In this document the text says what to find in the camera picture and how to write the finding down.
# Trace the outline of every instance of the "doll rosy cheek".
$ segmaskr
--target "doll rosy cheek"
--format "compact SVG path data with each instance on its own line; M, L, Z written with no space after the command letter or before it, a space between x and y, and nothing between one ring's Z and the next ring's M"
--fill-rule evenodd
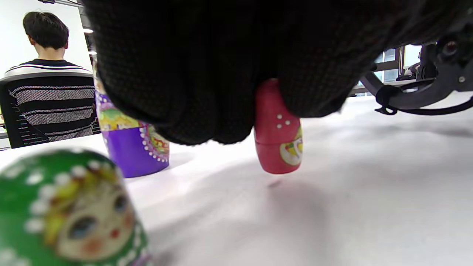
M82 244L82 252L86 257L94 257L102 252L103 245L104 241L101 238L89 238Z
M125 228L129 229L133 226L133 221L134 221L133 213L128 211L125 214L125 217L123 219L123 225L125 226Z

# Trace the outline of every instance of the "black office chair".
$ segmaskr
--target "black office chair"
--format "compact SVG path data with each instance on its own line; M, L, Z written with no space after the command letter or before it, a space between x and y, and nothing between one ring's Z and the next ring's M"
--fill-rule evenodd
M10 95L9 91L28 84L38 84L38 81L47 82L48 86L61 86L65 79L76 79L80 80L80 84L94 85L92 74L73 72L31 73L0 79L0 108L12 149L50 141L23 117L17 107L17 100ZM100 133L97 119L93 124L92 132L93 134Z

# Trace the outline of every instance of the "green matryoshka doll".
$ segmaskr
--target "green matryoshka doll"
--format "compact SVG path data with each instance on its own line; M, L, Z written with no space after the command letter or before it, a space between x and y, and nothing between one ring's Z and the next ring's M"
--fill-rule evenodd
M0 266L151 266L146 233L106 157L53 150L0 173Z

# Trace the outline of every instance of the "painted doll face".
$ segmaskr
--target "painted doll face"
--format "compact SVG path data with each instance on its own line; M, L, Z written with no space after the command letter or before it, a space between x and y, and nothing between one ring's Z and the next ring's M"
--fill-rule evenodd
M130 239L135 219L125 191L106 181L99 186L94 192L81 194L72 206L59 232L59 256L98 261L120 251Z
M290 165L298 165L302 161L302 131L299 128L293 142L281 144L280 153L282 159Z

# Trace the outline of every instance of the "white table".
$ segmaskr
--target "white table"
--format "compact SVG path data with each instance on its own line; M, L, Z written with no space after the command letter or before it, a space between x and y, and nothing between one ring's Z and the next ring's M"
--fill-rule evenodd
M348 101L303 121L303 164L277 187L252 137L171 145L169 169L127 180L157 265L473 265L473 110L385 116L373 97ZM105 153L96 135L2 151L0 161L65 146Z

